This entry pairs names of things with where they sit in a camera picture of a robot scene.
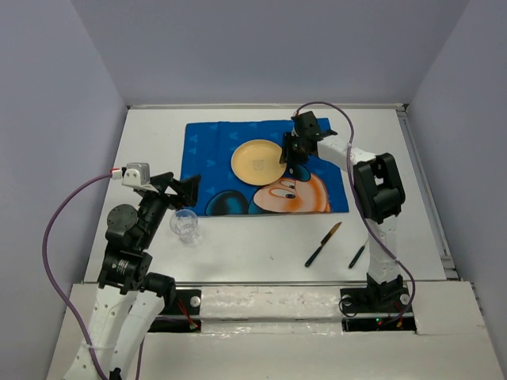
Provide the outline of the clear plastic cup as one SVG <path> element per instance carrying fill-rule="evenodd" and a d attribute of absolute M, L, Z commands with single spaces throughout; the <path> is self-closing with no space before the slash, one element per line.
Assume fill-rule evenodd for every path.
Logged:
<path fill-rule="evenodd" d="M 188 209 L 175 211 L 170 218 L 170 229 L 185 244 L 193 243 L 199 237 L 197 215 Z"/>

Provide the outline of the yellow plate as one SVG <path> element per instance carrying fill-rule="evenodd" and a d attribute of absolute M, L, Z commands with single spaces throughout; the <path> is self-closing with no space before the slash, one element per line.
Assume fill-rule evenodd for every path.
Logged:
<path fill-rule="evenodd" d="M 271 184 L 281 178 L 287 168 L 285 163 L 280 163 L 281 154 L 282 148 L 269 140 L 245 142 L 231 156 L 233 174 L 246 184 Z"/>

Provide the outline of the blue cartoon placemat cloth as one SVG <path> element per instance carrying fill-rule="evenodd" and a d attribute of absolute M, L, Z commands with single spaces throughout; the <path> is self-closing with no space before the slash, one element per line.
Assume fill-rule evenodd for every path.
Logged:
<path fill-rule="evenodd" d="M 239 146 L 255 139 L 280 145 L 292 127 L 290 120 L 187 124 L 181 176 L 201 176 L 194 212 L 199 216 L 349 212 L 341 170 L 316 157 L 287 168 L 280 179 L 264 186 L 235 176 L 231 158 Z"/>

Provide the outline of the gold knife dark handle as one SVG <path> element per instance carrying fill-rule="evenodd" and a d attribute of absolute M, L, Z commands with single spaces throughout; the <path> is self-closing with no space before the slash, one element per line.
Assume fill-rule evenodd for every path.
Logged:
<path fill-rule="evenodd" d="M 320 245 L 319 247 L 311 254 L 311 256 L 307 259 L 307 261 L 305 262 L 304 266 L 306 268 L 309 268 L 314 260 L 316 259 L 316 257 L 320 254 L 320 252 L 322 251 L 322 249 L 324 248 L 324 246 L 327 244 L 327 242 L 333 237 L 333 235 L 337 232 L 337 230 L 340 228 L 342 222 L 338 222 L 336 223 L 330 230 L 329 232 L 326 234 L 326 236 L 320 241 Z"/>

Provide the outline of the gold fork dark handle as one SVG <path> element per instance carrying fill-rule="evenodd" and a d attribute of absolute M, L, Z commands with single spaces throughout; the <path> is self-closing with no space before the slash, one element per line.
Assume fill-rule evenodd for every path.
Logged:
<path fill-rule="evenodd" d="M 361 258 L 361 255 L 365 251 L 368 243 L 369 243 L 369 240 L 366 240 L 364 242 L 364 244 L 357 250 L 356 254 L 354 255 L 354 257 L 349 262 L 348 269 L 353 269 L 354 268 L 354 266 L 356 265 L 357 261 Z"/>

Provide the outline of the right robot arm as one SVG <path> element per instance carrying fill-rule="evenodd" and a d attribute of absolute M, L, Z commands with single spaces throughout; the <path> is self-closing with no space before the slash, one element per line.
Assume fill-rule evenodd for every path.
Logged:
<path fill-rule="evenodd" d="M 364 287 L 341 290 L 339 307 L 345 317 L 358 314 L 404 314 L 410 309 L 401 298 L 409 294 L 404 283 L 410 271 L 398 259 L 397 221 L 406 201 L 396 160 L 391 154 L 373 154 L 323 130 L 313 112 L 297 110 L 294 127 L 284 134 L 280 160 L 290 166 L 315 156 L 346 171 L 353 200 L 368 232 L 369 265 Z"/>

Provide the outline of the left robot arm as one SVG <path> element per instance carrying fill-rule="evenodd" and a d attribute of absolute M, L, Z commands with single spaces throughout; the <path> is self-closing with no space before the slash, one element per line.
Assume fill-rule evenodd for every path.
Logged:
<path fill-rule="evenodd" d="M 175 280 L 150 272 L 148 248 L 168 210 L 193 207 L 201 177 L 177 180 L 171 172 L 150 175 L 146 163 L 112 169 L 141 200 L 121 204 L 107 216 L 107 241 L 87 333 L 66 379 L 126 379 L 135 354 L 160 313 L 177 297 Z"/>

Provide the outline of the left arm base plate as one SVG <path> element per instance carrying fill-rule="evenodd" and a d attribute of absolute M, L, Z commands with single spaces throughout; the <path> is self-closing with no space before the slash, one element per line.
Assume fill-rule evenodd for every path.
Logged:
<path fill-rule="evenodd" d="M 149 333 L 199 333 L 202 292 L 198 288 L 177 289 L 177 297 L 154 319 Z"/>

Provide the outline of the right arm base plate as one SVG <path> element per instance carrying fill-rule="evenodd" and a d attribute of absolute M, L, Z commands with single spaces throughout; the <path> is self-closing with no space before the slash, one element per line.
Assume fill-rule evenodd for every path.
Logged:
<path fill-rule="evenodd" d="M 408 306 L 409 291 L 405 288 L 391 300 L 375 304 L 361 296 L 366 288 L 349 287 L 340 290 L 338 308 L 342 313 L 345 333 L 412 332 L 417 331 L 413 308 Z"/>

